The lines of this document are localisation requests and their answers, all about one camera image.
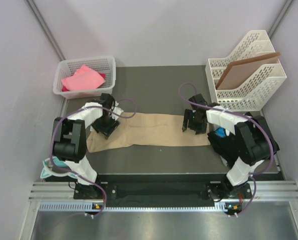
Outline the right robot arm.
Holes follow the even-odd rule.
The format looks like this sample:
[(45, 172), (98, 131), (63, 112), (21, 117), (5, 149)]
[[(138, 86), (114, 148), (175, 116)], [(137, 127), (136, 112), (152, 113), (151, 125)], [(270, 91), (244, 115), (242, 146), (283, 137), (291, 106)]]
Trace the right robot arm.
[(201, 94), (188, 102), (182, 130), (204, 134), (208, 124), (214, 125), (208, 140), (214, 151), (230, 166), (222, 180), (222, 192), (228, 198), (240, 193), (241, 186), (264, 161), (274, 160), (279, 146), (264, 117), (231, 112), (217, 103), (208, 104)]

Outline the beige t shirt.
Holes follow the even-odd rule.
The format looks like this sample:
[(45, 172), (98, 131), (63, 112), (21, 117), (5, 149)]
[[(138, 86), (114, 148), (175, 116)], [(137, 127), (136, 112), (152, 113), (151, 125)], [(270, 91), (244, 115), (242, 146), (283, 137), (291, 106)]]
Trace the beige t shirt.
[(136, 113), (132, 118), (119, 119), (119, 126), (108, 137), (91, 130), (87, 138), (90, 153), (126, 148), (132, 145), (162, 147), (209, 146), (206, 133), (182, 131), (183, 116), (158, 113)]

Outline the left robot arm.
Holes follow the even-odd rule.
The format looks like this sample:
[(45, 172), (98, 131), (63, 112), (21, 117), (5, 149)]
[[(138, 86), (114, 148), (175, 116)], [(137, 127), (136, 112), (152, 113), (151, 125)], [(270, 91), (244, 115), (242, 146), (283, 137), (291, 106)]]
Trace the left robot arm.
[(84, 191), (91, 198), (101, 195), (102, 186), (96, 183), (98, 174), (86, 156), (86, 128), (92, 127), (108, 139), (119, 126), (118, 117), (122, 112), (113, 96), (103, 93), (99, 99), (87, 102), (66, 118), (54, 120), (52, 155), (68, 166), (78, 183), (85, 185)]

